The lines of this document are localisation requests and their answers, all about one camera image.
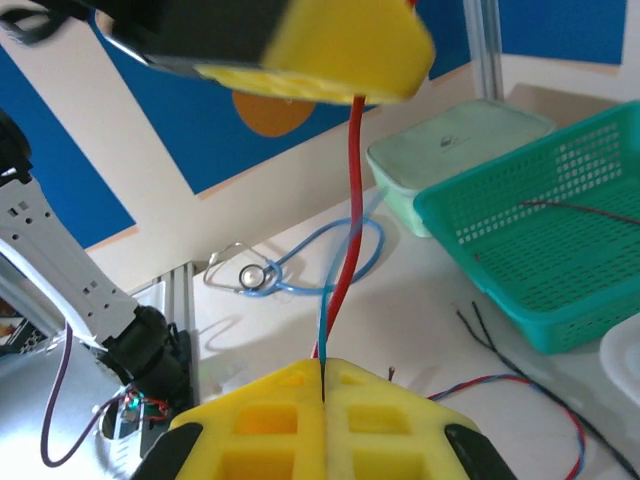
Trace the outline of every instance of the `green plastic container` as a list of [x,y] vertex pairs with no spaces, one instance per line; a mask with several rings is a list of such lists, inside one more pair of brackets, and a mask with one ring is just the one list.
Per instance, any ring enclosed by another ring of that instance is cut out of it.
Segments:
[[640,312],[640,103],[615,107],[421,192],[425,225],[531,344],[558,353]]
[[391,210],[412,233],[426,237],[429,231],[413,208],[418,193],[554,129],[544,117],[473,100],[373,143],[367,160]]

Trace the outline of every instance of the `green plastic basket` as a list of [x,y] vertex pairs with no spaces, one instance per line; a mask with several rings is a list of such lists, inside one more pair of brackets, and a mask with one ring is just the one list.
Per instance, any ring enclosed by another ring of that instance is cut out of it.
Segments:
[[600,115],[422,191],[425,226],[531,344],[558,353],[640,311],[640,103]]

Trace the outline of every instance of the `white table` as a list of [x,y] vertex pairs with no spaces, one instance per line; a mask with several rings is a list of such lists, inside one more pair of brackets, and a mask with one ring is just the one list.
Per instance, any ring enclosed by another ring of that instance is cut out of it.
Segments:
[[[256,249],[279,258],[318,227],[348,212],[348,202],[343,202]],[[605,377],[598,360],[599,342],[564,355],[536,353],[434,239],[409,234],[384,205],[373,218],[383,224],[387,245],[374,270],[349,290],[330,337],[330,356],[381,376],[393,365],[394,381],[421,395],[480,375],[505,373],[505,367],[471,339],[456,317],[454,305],[473,320],[475,300],[503,353],[568,400],[628,458],[639,457],[640,410]],[[321,237],[288,263],[286,271],[293,281],[321,284],[344,233],[346,229]],[[374,242],[374,232],[365,230],[361,260]],[[235,257],[214,278],[237,282],[239,269],[252,258],[251,254]],[[194,295],[202,401],[309,356],[318,298],[286,293],[246,298],[205,286],[202,274],[194,279]],[[563,479],[577,458],[575,430],[562,409],[526,386],[481,385],[443,403],[472,418],[520,480]],[[589,440],[581,478],[628,477]]]

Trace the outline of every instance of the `stethoscope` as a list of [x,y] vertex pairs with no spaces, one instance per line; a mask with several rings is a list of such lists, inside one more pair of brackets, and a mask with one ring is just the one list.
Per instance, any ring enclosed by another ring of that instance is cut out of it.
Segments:
[[[205,285],[208,285],[210,287],[214,287],[227,292],[237,293],[239,295],[246,295],[248,297],[266,297],[281,290],[290,292],[294,295],[322,295],[322,292],[325,290],[324,288],[301,287],[299,285],[292,285],[288,282],[285,282],[283,266],[286,262],[291,260],[293,256],[300,253],[302,249],[304,249],[307,245],[309,245],[323,233],[331,230],[332,228],[341,225],[349,225],[350,223],[350,218],[343,218],[342,220],[336,220],[334,222],[328,223],[324,227],[321,227],[313,232],[305,240],[300,242],[300,244],[298,244],[291,251],[280,258],[280,260],[276,261],[271,260],[270,258],[266,257],[265,255],[245,245],[242,242],[232,243],[231,245],[228,245],[224,249],[218,252],[214,252],[211,255],[211,257],[209,258],[209,265],[207,266],[207,269],[205,270],[203,275],[203,282]],[[363,224],[368,225],[378,233],[378,243],[367,263],[365,263],[353,275],[353,279],[351,281],[352,284],[364,277],[369,272],[369,270],[373,268],[373,266],[380,258],[380,255],[382,254],[382,249],[385,242],[385,234],[382,225],[374,220],[371,220],[370,218],[364,218]],[[255,263],[251,263],[242,267],[238,275],[238,286],[215,283],[211,278],[213,276],[215,267],[221,267],[223,263],[228,261],[221,260],[224,253],[238,248],[243,248],[244,250],[250,251],[256,257],[259,257],[262,261],[264,261],[266,267]],[[334,291],[335,288],[335,284],[331,284],[328,286],[329,291]]]

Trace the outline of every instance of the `orange circle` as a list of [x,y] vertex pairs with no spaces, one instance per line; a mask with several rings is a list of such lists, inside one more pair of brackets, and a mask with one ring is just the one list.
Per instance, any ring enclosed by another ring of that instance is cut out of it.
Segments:
[[281,137],[307,121],[316,104],[300,100],[259,97],[243,92],[232,93],[233,104],[242,121],[264,137]]

